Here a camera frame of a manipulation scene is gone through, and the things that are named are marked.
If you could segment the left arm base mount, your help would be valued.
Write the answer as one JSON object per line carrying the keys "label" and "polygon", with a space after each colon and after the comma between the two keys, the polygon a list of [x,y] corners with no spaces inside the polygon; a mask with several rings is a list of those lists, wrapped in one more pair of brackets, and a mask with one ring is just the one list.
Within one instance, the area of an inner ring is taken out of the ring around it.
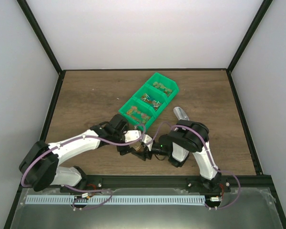
{"label": "left arm base mount", "polygon": [[91,183],[87,178],[83,178],[77,185],[74,187],[72,186],[61,186],[60,187],[61,193],[101,193],[102,190],[96,186],[94,183]]}

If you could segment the metal scoop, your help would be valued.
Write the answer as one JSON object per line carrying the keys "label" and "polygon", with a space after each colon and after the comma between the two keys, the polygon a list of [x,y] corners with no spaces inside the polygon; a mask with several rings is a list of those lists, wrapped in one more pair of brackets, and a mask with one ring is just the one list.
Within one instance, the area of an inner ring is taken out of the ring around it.
{"label": "metal scoop", "polygon": [[173,109],[173,112],[175,114],[175,116],[177,117],[178,120],[187,120],[189,121],[189,117],[186,114],[186,112],[184,111],[184,109],[182,109],[181,107],[175,107]]}

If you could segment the green bin star gummies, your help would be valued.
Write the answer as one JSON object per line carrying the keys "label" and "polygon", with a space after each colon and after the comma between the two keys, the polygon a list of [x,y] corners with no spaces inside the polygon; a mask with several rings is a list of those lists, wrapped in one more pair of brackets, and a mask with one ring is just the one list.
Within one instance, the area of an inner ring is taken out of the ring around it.
{"label": "green bin star gummies", "polygon": [[156,120],[155,110],[137,98],[130,98],[120,109],[119,113],[124,116],[130,124],[143,124],[146,130]]}

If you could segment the green bin popsicle candies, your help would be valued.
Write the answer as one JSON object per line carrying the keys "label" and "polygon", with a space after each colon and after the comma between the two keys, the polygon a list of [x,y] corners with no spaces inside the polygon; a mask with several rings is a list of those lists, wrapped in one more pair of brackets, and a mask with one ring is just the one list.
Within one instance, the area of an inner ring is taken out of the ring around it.
{"label": "green bin popsicle candies", "polygon": [[154,73],[147,81],[146,83],[153,88],[160,91],[166,100],[167,103],[170,103],[174,97],[179,93],[179,87],[177,83],[160,74],[160,73]]}

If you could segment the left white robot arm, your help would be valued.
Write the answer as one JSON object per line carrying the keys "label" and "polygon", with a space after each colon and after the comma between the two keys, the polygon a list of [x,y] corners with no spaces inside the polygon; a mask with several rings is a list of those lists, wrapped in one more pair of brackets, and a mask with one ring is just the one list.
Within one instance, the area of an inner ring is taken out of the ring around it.
{"label": "left white robot arm", "polygon": [[82,193],[88,181],[78,167],[62,167],[65,161],[86,151],[114,145],[118,151],[140,140],[141,131],[130,130],[129,123],[120,114],[110,121],[91,126],[85,132],[56,143],[40,140],[34,143],[19,165],[21,185],[42,191],[52,185],[67,185]]}

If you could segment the gold jar lid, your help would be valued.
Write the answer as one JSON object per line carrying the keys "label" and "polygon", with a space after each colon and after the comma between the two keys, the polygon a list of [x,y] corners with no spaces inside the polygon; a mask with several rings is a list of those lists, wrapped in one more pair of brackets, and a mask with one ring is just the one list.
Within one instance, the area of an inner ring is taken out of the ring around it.
{"label": "gold jar lid", "polygon": [[144,143],[142,143],[142,142],[133,143],[133,144],[132,144],[132,148],[133,148],[135,151],[140,151],[141,149],[144,149]]}

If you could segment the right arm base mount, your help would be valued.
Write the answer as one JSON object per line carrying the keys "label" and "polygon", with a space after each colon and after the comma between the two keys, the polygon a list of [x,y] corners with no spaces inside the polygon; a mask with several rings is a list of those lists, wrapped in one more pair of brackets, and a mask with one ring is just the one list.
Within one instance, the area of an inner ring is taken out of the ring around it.
{"label": "right arm base mount", "polygon": [[223,177],[208,180],[201,176],[194,176],[186,179],[187,189],[202,195],[219,195],[222,191],[224,193],[231,192],[226,182],[227,180]]}

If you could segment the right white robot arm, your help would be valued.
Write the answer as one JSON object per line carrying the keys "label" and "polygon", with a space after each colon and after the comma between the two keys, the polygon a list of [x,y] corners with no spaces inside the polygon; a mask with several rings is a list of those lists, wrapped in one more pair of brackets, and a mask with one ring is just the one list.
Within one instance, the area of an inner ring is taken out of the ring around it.
{"label": "right white robot arm", "polygon": [[174,167],[182,167],[189,155],[193,154],[204,190],[214,192],[219,187],[221,174],[210,152],[208,134],[209,129],[202,123],[179,120],[157,142],[145,136],[141,143],[142,149],[132,154],[143,161],[152,156],[164,156]]}

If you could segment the green bin lollipops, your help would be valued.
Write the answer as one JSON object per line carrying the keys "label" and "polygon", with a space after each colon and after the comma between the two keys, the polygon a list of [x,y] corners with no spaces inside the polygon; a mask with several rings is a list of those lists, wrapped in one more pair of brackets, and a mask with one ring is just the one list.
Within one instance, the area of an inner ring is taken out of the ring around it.
{"label": "green bin lollipops", "polygon": [[137,92],[134,93],[133,98],[143,102],[145,106],[155,111],[155,115],[159,116],[160,113],[167,107],[165,94],[160,90],[144,84]]}

